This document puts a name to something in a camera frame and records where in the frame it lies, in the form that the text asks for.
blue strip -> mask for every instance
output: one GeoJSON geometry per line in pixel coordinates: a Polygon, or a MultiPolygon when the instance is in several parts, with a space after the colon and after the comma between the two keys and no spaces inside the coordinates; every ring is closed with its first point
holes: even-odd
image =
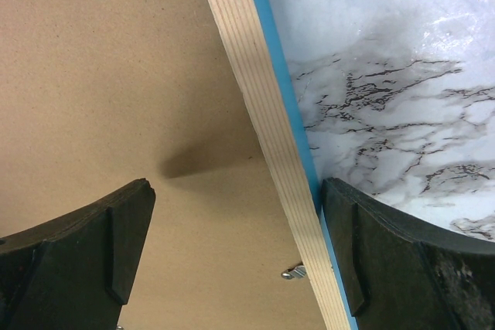
{"type": "Polygon", "coordinates": [[[290,120],[292,133],[294,135],[295,143],[299,150],[299,156],[301,157],[302,166],[306,172],[306,178],[308,179],[309,187],[311,189],[312,199],[315,203],[316,213],[319,217],[320,225],[323,230],[325,242],[328,247],[330,260],[333,265],[333,269],[336,275],[337,283],[339,285],[340,294],[342,295],[344,307],[346,309],[347,317],[350,321],[350,327],[353,330],[357,330],[356,319],[350,315],[349,305],[345,291],[343,289],[342,277],[340,276],[339,268],[336,263],[335,252],[333,251],[332,242],[330,240],[329,232],[325,223],[325,216],[323,215],[323,208],[320,199],[320,186],[318,176],[316,175],[315,165],[312,162],[311,151],[309,150],[308,138],[302,123],[301,113],[297,105],[294,89],[292,87],[291,77],[288,73],[287,63],[285,61],[284,53],[282,52],[282,44],[278,37],[277,28],[275,26],[275,20],[271,13],[271,7],[269,0],[254,0],[256,9],[258,10],[258,16],[261,21],[261,27],[265,35],[265,40],[268,45],[268,51],[271,56],[271,64],[277,77],[278,85],[280,86],[280,92],[284,101],[285,110],[287,111],[288,119],[290,120]]]}

gray marble vein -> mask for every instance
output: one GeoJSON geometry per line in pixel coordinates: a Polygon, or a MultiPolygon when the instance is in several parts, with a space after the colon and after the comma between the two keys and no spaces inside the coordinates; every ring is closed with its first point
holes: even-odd
{"type": "Polygon", "coordinates": [[[495,238],[495,0],[270,0],[321,179],[495,238]]]}

small metal hardware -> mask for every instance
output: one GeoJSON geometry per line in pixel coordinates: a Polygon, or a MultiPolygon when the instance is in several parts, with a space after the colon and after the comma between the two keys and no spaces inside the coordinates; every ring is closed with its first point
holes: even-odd
{"type": "Polygon", "coordinates": [[[293,268],[284,270],[281,273],[281,276],[285,280],[291,280],[293,278],[303,278],[304,276],[306,276],[306,267],[304,267],[304,264],[300,263],[293,268]]]}

